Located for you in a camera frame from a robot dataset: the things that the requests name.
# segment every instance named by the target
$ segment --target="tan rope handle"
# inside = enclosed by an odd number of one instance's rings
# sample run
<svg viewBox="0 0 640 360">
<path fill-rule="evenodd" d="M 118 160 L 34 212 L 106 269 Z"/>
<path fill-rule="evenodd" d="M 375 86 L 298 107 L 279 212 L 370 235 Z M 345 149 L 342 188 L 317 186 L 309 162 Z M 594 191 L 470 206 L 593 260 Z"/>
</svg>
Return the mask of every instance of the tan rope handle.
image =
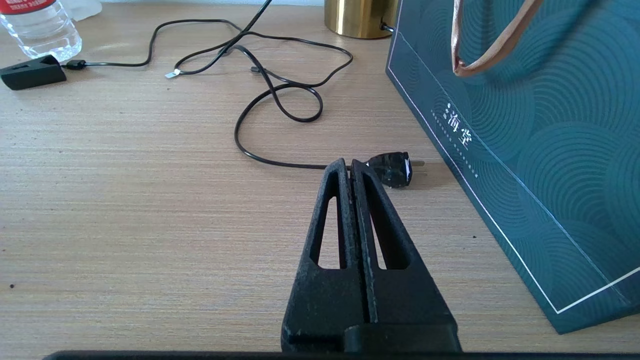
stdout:
<svg viewBox="0 0 640 360">
<path fill-rule="evenodd" d="M 451 28 L 451 61 L 453 72 L 457 76 L 466 77 L 489 69 L 502 59 L 504 59 L 517 45 L 518 40 L 533 19 L 533 16 L 542 5 L 543 0 L 524 0 L 520 10 L 513 20 L 495 39 L 487 51 L 470 65 L 467 65 L 458 56 L 460 50 L 462 28 L 462 2 L 464 0 L 453 1 L 453 27 Z"/>
</svg>

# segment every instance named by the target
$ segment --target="black power cord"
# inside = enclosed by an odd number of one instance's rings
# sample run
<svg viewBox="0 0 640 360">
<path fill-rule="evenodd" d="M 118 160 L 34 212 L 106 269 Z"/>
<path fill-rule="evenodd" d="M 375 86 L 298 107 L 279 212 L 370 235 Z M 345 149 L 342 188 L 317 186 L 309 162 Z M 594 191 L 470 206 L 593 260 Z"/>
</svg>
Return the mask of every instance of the black power cord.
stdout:
<svg viewBox="0 0 640 360">
<path fill-rule="evenodd" d="M 260 7 L 260 9 L 258 10 L 258 12 L 253 16 L 253 18 L 251 19 L 251 21 L 249 22 L 249 24 L 247 26 L 244 27 L 244 29 L 240 28 L 238 25 L 234 24 L 233 22 L 229 21 L 229 20 L 225 20 L 225 19 L 184 19 L 184 20 L 173 20 L 173 21 L 168 21 L 165 23 L 162 23 L 160 25 L 158 25 L 158 27 L 156 27 L 156 29 L 153 32 L 153 35 L 151 36 L 151 39 L 149 41 L 149 47 L 148 47 L 148 53 L 147 53 L 147 59 L 143 62 L 140 63 L 112 63 L 112 62 L 100 62 L 100 63 L 91 63 L 91 62 L 86 62 L 84 60 L 70 60 L 68 61 L 66 64 L 62 65 L 62 67 L 69 69 L 69 70 L 82 70 L 86 67 L 96 67 L 96 66 L 113 66 L 113 67 L 142 67 L 142 66 L 146 66 L 151 62 L 152 56 L 153 56 L 153 50 L 154 50 L 154 44 L 156 42 L 156 38 L 158 36 L 158 33 L 160 32 L 161 29 L 163 29 L 166 26 L 169 25 L 174 25 L 174 24 L 182 24 L 182 23 L 187 23 L 187 22 L 201 22 L 201 23 L 223 23 L 223 24 L 228 24 L 230 26 L 232 26 L 234 29 L 238 30 L 239 33 L 232 38 L 231 40 L 224 42 L 222 44 L 216 45 L 214 47 L 210 47 L 208 49 L 204 49 L 204 50 L 200 50 L 197 51 L 195 53 L 189 54 L 185 57 L 183 57 L 182 59 L 180 59 L 174 66 L 174 71 L 170 72 L 169 74 L 166 75 L 167 78 L 173 78 L 175 76 L 181 76 L 181 75 L 193 75 L 193 74 L 199 74 L 203 71 L 206 71 L 207 69 L 211 68 L 213 65 L 215 65 L 215 63 L 218 62 L 218 60 L 220 60 L 220 58 L 222 58 L 223 56 L 231 53 L 233 50 L 238 50 L 241 53 L 243 53 L 246 57 L 249 58 L 249 60 L 251 60 L 254 64 L 254 67 L 251 68 L 252 72 L 256 72 L 260 75 L 262 75 L 264 81 L 267 84 L 267 87 L 269 88 L 268 90 L 266 90 L 265 92 L 261 93 L 260 95 L 256 96 L 247 106 L 246 108 L 243 110 L 243 112 L 240 114 L 237 122 L 236 122 L 236 128 L 234 129 L 234 140 L 236 142 L 236 145 L 238 147 L 238 149 L 240 149 L 240 151 L 242 151 L 245 155 L 249 156 L 250 158 L 260 161 L 262 163 L 266 163 L 269 165 L 276 165 L 276 166 L 280 166 L 280 167 L 291 167 L 291 168 L 309 168 L 309 169 L 325 169 L 326 165 L 316 165 L 316 164 L 299 164 L 299 163 L 285 163 L 282 161 L 275 161 L 275 160 L 269 160 L 266 158 L 263 158 L 259 155 L 256 155 L 252 152 L 250 152 L 249 150 L 247 150 L 242 143 L 240 142 L 239 139 L 239 135 L 240 135 L 240 127 L 242 126 L 243 121 L 245 120 L 246 116 L 249 114 L 249 112 L 253 109 L 253 107 L 260 102 L 261 100 L 263 100 L 265 97 L 271 95 L 273 97 L 273 100 L 275 101 L 276 105 L 278 106 L 278 108 L 280 109 L 280 111 L 286 115 L 288 118 L 290 118 L 293 121 L 296 122 L 312 122 L 317 120 L 321 115 L 322 115 L 322 111 L 323 111 L 323 100 L 322 97 L 320 96 L 320 94 L 315 90 L 315 88 L 322 86 L 324 84 L 327 83 L 327 81 L 329 81 L 333 75 L 335 75 L 336 73 L 338 73 L 338 71 L 344 69 L 345 67 L 347 67 L 352 61 L 353 61 L 353 55 L 341 48 L 341 47 L 337 47 L 334 45 L 330 45 L 330 44 L 324 44 L 324 43 L 320 43 L 320 42 L 315 42 L 315 41 L 311 41 L 311 40 L 305 40 L 302 38 L 295 38 L 295 37 L 275 37 L 275 36 L 270 36 L 270 35 L 263 35 L 260 33 L 256 33 L 254 31 L 251 31 L 251 28 L 253 27 L 253 25 L 258 21 L 258 19 L 260 18 L 260 16 L 264 13 L 264 11 L 266 10 L 266 8 L 269 6 L 269 4 L 271 3 L 271 0 L 266 0 L 264 2 L 264 4 Z M 256 37 L 260 37 L 260 38 L 267 38 L 267 39 L 273 39 L 273 40 L 286 40 L 286 41 L 294 41 L 294 42 L 301 42 L 304 44 L 308 44 L 308 45 L 313 45 L 313 46 L 319 46 L 319 47 L 325 47 L 327 49 L 332 49 L 332 50 L 336 50 L 336 51 L 340 51 L 341 53 L 345 54 L 348 57 L 348 60 L 343 63 L 342 65 L 340 65 L 339 67 L 337 67 L 336 69 L 334 69 L 333 71 L 331 71 L 329 73 L 329 75 L 322 81 L 320 81 L 319 83 L 313 83 L 313 84 L 309 84 L 309 83 L 300 83 L 297 81 L 293 81 L 290 79 L 287 79 L 283 76 L 279 76 L 278 74 L 275 74 L 274 72 L 271 72 L 270 70 L 265 69 L 262 64 L 260 63 L 260 61 L 251 53 L 251 51 L 249 51 L 247 48 L 245 48 L 244 46 L 241 45 L 237 45 L 238 41 L 240 41 L 240 39 L 246 37 L 246 36 L 256 36 Z M 201 54 L 206 54 L 206 53 L 211 53 L 213 51 L 218 50 L 218 53 L 216 54 L 216 56 L 213 58 L 213 60 L 211 60 L 207 65 L 196 69 L 196 70 L 191 70 L 191 71 L 185 71 L 185 70 L 181 70 L 180 66 L 188 61 L 189 59 L 201 55 Z M 274 86 L 273 82 L 271 81 L 270 77 L 274 77 L 275 79 L 283 82 L 284 84 L 281 85 L 277 85 Z M 283 90 L 283 89 L 287 89 L 287 88 L 298 88 L 301 90 L 305 90 L 310 92 L 313 96 L 316 97 L 317 101 L 318 101 L 318 111 L 310 116 L 310 117 L 297 117 L 291 113 L 289 113 L 283 106 L 282 103 L 280 102 L 280 98 L 278 96 L 278 91 Z M 378 175 L 380 176 L 381 180 L 383 181 L 383 183 L 387 184 L 388 186 L 391 186 L 393 188 L 396 187 L 402 187 L 402 186 L 406 186 L 409 184 L 409 182 L 411 181 L 411 175 L 412 175 L 412 168 L 411 168 L 411 163 L 408 159 L 408 154 L 406 152 L 402 153 L 402 152 L 393 152 L 393 153 L 389 153 L 389 154 L 381 154 L 378 156 L 375 156 L 373 158 L 371 158 L 367 164 L 370 164 L 370 166 L 376 171 L 376 173 L 378 173 Z"/>
</svg>

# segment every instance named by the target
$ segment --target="brass cylinder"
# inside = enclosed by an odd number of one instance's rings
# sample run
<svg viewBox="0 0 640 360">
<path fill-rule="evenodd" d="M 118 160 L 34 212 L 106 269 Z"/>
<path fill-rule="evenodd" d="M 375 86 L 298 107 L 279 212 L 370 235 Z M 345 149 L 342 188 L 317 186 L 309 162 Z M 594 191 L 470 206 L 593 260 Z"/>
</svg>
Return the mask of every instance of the brass cylinder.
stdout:
<svg viewBox="0 0 640 360">
<path fill-rule="evenodd" d="M 383 38 L 384 23 L 396 26 L 398 0 L 324 0 L 324 24 L 329 30 L 352 38 Z"/>
</svg>

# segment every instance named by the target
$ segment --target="wood grain surface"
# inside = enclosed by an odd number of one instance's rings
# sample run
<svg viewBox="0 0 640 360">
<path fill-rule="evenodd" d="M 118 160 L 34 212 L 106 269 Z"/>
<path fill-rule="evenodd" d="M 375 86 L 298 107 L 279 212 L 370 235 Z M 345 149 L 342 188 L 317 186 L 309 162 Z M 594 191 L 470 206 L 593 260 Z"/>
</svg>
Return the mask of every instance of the wood grain surface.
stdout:
<svg viewBox="0 0 640 360">
<path fill-rule="evenodd" d="M 107 4 L 78 24 L 79 58 L 141 61 L 161 22 L 244 25 L 256 9 Z M 355 61 L 319 89 L 317 122 L 292 122 L 265 101 L 242 141 L 285 161 L 388 151 L 426 161 L 409 188 L 388 193 L 466 351 L 640 352 L 638 316 L 555 333 L 385 75 L 389 39 L 338 37 L 322 8 L 272 6 L 255 29 L 342 46 Z M 20 92 L 0 86 L 0 359 L 62 349 L 279 350 L 322 172 L 263 165 L 236 149 L 236 118 L 266 88 L 242 54 L 203 74 L 163 77 L 182 56 L 233 34 L 174 26 L 148 67 L 68 72 L 66 83 Z M 301 44 L 242 44 L 300 81 L 344 60 Z M 1 31 L 0 47 L 0 67 L 25 60 Z M 295 91 L 283 102 L 298 115 L 317 106 Z M 335 227 L 325 238 L 337 238 Z M 323 261 L 337 263 L 324 251 Z"/>
</svg>

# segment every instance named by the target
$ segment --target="gift bag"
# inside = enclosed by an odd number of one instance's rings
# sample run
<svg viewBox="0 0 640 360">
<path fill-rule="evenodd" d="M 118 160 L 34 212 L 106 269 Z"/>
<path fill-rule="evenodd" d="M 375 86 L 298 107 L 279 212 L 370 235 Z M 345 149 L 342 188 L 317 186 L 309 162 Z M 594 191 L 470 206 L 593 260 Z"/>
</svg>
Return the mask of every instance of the gift bag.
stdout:
<svg viewBox="0 0 640 360">
<path fill-rule="evenodd" d="M 389 78 L 558 332 L 637 313 L 637 0 L 463 5 L 401 0 Z"/>
</svg>

